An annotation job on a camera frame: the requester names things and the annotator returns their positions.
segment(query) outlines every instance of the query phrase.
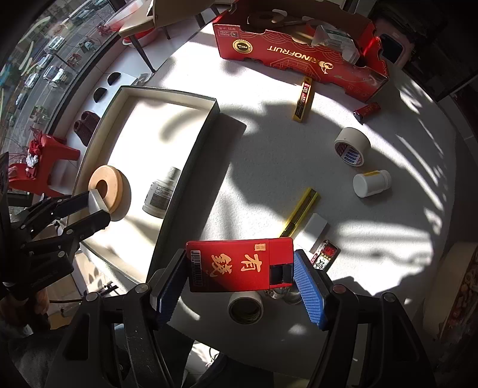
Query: car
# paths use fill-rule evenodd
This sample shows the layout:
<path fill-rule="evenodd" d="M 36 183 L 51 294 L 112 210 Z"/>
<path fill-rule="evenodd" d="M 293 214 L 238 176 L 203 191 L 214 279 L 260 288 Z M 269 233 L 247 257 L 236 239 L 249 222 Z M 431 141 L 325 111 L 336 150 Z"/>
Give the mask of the car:
<path fill-rule="evenodd" d="M 53 55 L 51 54 L 44 55 L 36 64 L 36 68 L 38 70 L 45 69 L 52 59 L 53 59 Z"/>
<path fill-rule="evenodd" d="M 48 42 L 46 49 L 58 51 L 65 44 L 65 41 L 66 39 L 63 36 L 56 36 L 50 42 Z"/>
<path fill-rule="evenodd" d="M 94 50 L 96 48 L 95 43 L 90 38 L 86 38 L 83 42 L 80 42 L 78 46 L 84 53 Z"/>
<path fill-rule="evenodd" d="M 104 6 L 108 4 L 109 4 L 108 0 L 97 0 L 92 5 L 93 5 L 93 9 L 100 10 L 101 8 L 103 8 Z"/>
<path fill-rule="evenodd" d="M 17 100 L 15 101 L 15 107 L 17 109 L 22 109 L 23 105 L 25 105 L 25 102 L 27 102 L 28 94 L 26 93 L 20 93 L 17 97 Z"/>
<path fill-rule="evenodd" d="M 93 16 L 94 13 L 95 10 L 82 10 L 77 16 L 73 17 L 71 21 L 74 25 L 79 25 L 89 17 Z"/>
<path fill-rule="evenodd" d="M 43 79 L 52 87 L 58 87 L 62 83 L 66 84 L 69 73 L 58 66 L 50 66 L 43 74 Z"/>
<path fill-rule="evenodd" d="M 15 121 L 16 121 L 16 117 L 14 114 L 12 113 L 8 113 L 6 118 L 5 118 L 5 121 L 7 122 L 7 125 L 12 128 L 14 125 L 15 125 Z"/>
<path fill-rule="evenodd" d="M 30 74 L 27 80 L 25 81 L 25 87 L 28 89 L 31 89 L 32 87 L 34 87 L 39 77 L 40 75 L 38 73 Z"/>

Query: barcode sticker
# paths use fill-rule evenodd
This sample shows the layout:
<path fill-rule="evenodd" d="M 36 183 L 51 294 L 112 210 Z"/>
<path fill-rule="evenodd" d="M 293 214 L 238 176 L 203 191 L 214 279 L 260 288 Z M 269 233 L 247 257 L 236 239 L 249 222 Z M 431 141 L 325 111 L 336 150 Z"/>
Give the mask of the barcode sticker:
<path fill-rule="evenodd" d="M 193 285 L 196 287 L 203 286 L 203 273 L 201 271 L 201 251 L 191 251 L 191 269 L 193 273 Z"/>

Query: blue gripper pad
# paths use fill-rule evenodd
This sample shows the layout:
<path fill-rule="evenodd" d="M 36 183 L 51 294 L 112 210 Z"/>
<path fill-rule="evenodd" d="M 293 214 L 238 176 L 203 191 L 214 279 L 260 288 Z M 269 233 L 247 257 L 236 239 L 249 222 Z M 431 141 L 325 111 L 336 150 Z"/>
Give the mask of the blue gripper pad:
<path fill-rule="evenodd" d="M 187 260 L 182 259 L 173 269 L 161 296 L 158 297 L 156 321 L 159 326 L 170 321 L 186 283 L 187 274 Z"/>
<path fill-rule="evenodd" d="M 312 264 L 310 264 L 310 268 L 315 271 Z M 320 329 L 323 329 L 326 323 L 324 317 L 324 298 L 320 294 L 309 269 L 297 251 L 294 252 L 294 281 L 302 296 L 310 321 L 319 326 Z"/>

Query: red box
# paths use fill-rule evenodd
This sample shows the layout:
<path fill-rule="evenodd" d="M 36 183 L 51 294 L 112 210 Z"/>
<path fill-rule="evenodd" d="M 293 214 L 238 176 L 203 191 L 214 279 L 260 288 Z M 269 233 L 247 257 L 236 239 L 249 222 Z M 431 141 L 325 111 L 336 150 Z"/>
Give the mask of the red box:
<path fill-rule="evenodd" d="M 294 251 L 290 237 L 189 241 L 186 254 L 191 261 L 192 292 L 255 291 L 292 285 Z"/>
<path fill-rule="evenodd" d="M 238 0 L 233 7 L 236 8 L 233 12 L 227 11 L 213 21 L 221 58 L 251 58 L 278 69 L 290 68 L 315 81 L 339 85 L 345 93 L 363 102 L 389 79 L 387 64 L 380 55 L 380 38 L 373 35 L 375 26 L 364 16 L 345 12 L 329 1 L 316 0 Z M 288 15 L 298 18 L 317 18 L 347 32 L 356 42 L 364 66 L 352 65 L 331 48 L 298 43 L 284 32 L 244 30 L 252 12 L 272 9 L 287 11 Z"/>

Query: lid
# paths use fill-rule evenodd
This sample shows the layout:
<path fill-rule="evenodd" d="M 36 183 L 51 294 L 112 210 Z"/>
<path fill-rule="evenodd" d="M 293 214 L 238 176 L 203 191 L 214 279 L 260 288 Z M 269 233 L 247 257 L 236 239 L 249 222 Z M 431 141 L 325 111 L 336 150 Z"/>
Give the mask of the lid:
<path fill-rule="evenodd" d="M 363 174 L 355 175 L 352 184 L 354 186 L 355 194 L 357 194 L 360 198 L 364 198 L 367 196 L 369 191 L 369 185 L 367 184 L 367 180 L 365 179 Z"/>
<path fill-rule="evenodd" d="M 391 188 L 391 175 L 387 170 L 380 170 L 382 176 L 385 178 L 385 190 Z"/>
<path fill-rule="evenodd" d="M 176 167 L 171 167 L 165 175 L 165 178 L 171 179 L 172 181 L 177 181 L 181 174 L 181 170 Z"/>

